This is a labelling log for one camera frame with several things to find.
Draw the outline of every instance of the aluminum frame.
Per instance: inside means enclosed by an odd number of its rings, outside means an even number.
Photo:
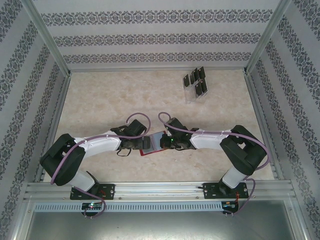
[[[66,77],[70,73],[67,63],[58,49],[58,46],[51,36],[44,20],[42,19],[40,13],[38,12],[33,0],[21,0],[21,3],[34,23],[36,29],[38,30],[40,36],[42,37],[44,43],[48,47],[50,53],[52,54],[54,60],[58,64],[63,76]]]
[[[269,42],[272,34],[277,28],[277,25],[279,24],[281,18],[285,14],[291,2],[292,0],[280,0],[280,2],[278,3],[273,15],[271,16],[270,21],[268,22],[268,25],[266,26],[262,36],[259,39],[259,42],[253,50],[253,53],[251,54],[251,57],[245,67],[247,73],[250,73],[254,69],[257,61],[259,60],[262,52],[265,49],[265,46]]]
[[[209,203],[228,199],[205,199],[201,187],[207,181],[186,182],[112,182],[115,184],[114,200],[108,203]],[[246,182],[248,191],[252,190],[253,183]],[[70,185],[56,186],[49,182],[30,182],[23,196],[22,207],[13,230],[11,240],[25,240],[35,212],[37,203],[88,203],[91,200],[70,200]],[[297,240],[309,240],[306,224],[302,217],[296,193],[290,180],[257,180],[254,194],[250,201],[283,201],[291,229]]]

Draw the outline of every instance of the striped wall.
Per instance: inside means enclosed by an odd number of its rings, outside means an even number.
[[[284,176],[320,239],[320,0],[293,0],[251,77]]]
[[[245,67],[279,0],[35,0],[72,71]]]
[[[0,0],[0,240],[34,180],[64,83],[19,0]]]

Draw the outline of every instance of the robotic arm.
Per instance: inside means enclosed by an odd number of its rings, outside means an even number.
[[[117,151],[118,155],[123,149],[129,149],[130,152],[131,150],[148,149],[151,144],[148,136],[135,139],[124,138],[140,136],[146,130],[147,128],[135,119],[130,125],[111,128],[102,134],[103,137],[95,139],[94,137],[73,138],[66,133],[61,135],[45,153],[40,160],[40,164],[50,177],[54,178],[53,182],[58,186],[68,184],[94,195],[99,188],[99,183],[89,172],[79,170],[82,160],[108,151]],[[55,176],[55,172],[64,156],[76,144],[79,145],[70,152]]]
[[[165,127],[168,134],[163,134],[160,140],[160,145],[164,149],[176,149],[178,151],[217,149],[225,152],[233,166],[219,181],[219,191],[224,196],[229,195],[246,176],[252,175],[267,155],[266,151],[255,141],[235,136],[244,135],[258,141],[241,125],[236,125],[231,130],[222,131],[222,133],[226,132],[225,134],[221,134],[221,132],[220,134],[208,134],[199,128],[192,128],[191,132],[197,132],[192,134],[178,119],[173,117],[166,122]]]

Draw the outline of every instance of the beige marble floor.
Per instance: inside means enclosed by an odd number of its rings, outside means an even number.
[[[219,131],[243,125],[262,140],[241,70],[205,71],[209,87],[201,102],[185,104],[182,78],[188,71],[74,73],[56,136],[88,137],[125,124],[135,112],[151,118],[150,133],[163,131],[158,113],[165,111],[187,128]],[[145,126],[148,122],[137,119]],[[83,160],[80,169],[101,182],[216,181],[231,167],[223,151],[198,149],[128,157],[105,152]],[[254,173],[274,179],[270,166]]]

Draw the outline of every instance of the purple cable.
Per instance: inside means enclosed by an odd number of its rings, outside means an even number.
[[[135,115],[142,115],[142,116],[146,117],[146,119],[148,120],[149,126],[148,126],[148,128],[146,129],[146,131],[145,131],[143,134],[141,134],[141,135],[139,135],[139,136],[118,136],[118,135],[106,135],[106,134],[103,134],[103,135],[97,135],[97,136],[88,137],[88,138],[86,138],[85,140],[82,140],[82,141],[76,143],[73,147],[70,148],[70,150],[69,150],[69,151],[64,155],[64,157],[62,158],[61,162],[59,163],[58,167],[56,168],[56,170],[55,170],[55,172],[54,172],[54,174],[53,174],[53,176],[52,176],[52,178],[51,178],[50,184],[54,184],[54,183],[55,183],[55,179],[56,179],[56,177],[57,177],[57,175],[58,175],[61,167],[64,165],[67,157],[68,157],[68,156],[72,153],[72,151],[73,151],[76,147],[78,147],[79,145],[81,145],[81,144],[83,144],[83,143],[85,143],[85,142],[87,142],[87,141],[91,141],[91,140],[94,140],[94,139],[100,139],[100,138],[108,138],[108,137],[110,137],[110,138],[119,138],[119,137],[121,137],[122,139],[139,139],[139,138],[142,138],[142,137],[144,137],[145,135],[147,135],[147,133],[149,132],[149,130],[150,130],[150,128],[151,128],[151,120],[150,120],[150,118],[149,118],[147,115],[145,115],[144,113],[142,113],[142,112],[136,112],[136,113],[131,114],[131,115],[126,119],[125,123],[127,124],[128,121],[129,121],[129,119],[130,119],[131,117],[135,116]],[[106,202],[105,202],[102,198],[100,198],[100,197],[98,197],[98,196],[95,196],[95,195],[93,195],[93,194],[90,194],[90,193],[88,193],[88,192],[86,192],[86,191],[84,191],[84,190],[82,190],[82,189],[80,189],[80,188],[78,188],[78,187],[74,187],[74,188],[77,189],[78,191],[84,193],[84,194],[87,194],[87,195],[90,196],[90,197],[93,197],[93,198],[96,198],[96,199],[102,201],[102,203],[103,203],[103,210],[102,210],[101,212],[97,213],[95,216],[90,217],[91,219],[98,217],[99,215],[101,215],[101,214],[106,210]],[[85,218],[87,217],[86,212],[87,212],[87,209],[84,211],[84,217],[85,217]]]
[[[162,122],[168,128],[171,128],[171,129],[174,129],[174,130],[177,130],[177,131],[180,131],[180,132],[184,132],[184,133],[188,133],[188,134],[199,134],[199,135],[201,135],[201,134],[232,135],[232,136],[248,139],[248,140],[260,145],[263,148],[263,150],[266,152],[267,160],[265,161],[264,164],[262,164],[261,166],[257,167],[256,170],[264,168],[270,162],[271,153],[269,152],[268,148],[266,148],[266,146],[263,145],[260,141],[254,139],[252,137],[249,137],[249,136],[246,136],[246,135],[243,135],[243,134],[239,134],[239,133],[230,132],[230,131],[189,131],[189,130],[184,130],[184,129],[177,128],[177,127],[174,127],[174,126],[170,126],[169,124],[167,124],[165,121],[163,121],[161,119],[161,117],[160,117],[161,114],[166,114],[171,119],[169,113],[162,111],[162,112],[159,112],[159,114],[158,114],[158,118],[159,118],[160,122]]]
[[[245,206],[247,205],[247,203],[249,202],[250,198],[252,197],[252,194],[254,194],[254,191],[256,189],[256,181],[253,178],[247,178],[246,180],[250,180],[253,182],[253,186],[252,186],[252,190],[248,196],[248,198],[245,200],[244,204],[239,208],[238,211],[236,211],[233,215],[238,214],[240,211],[242,211],[242,209],[245,208]]]

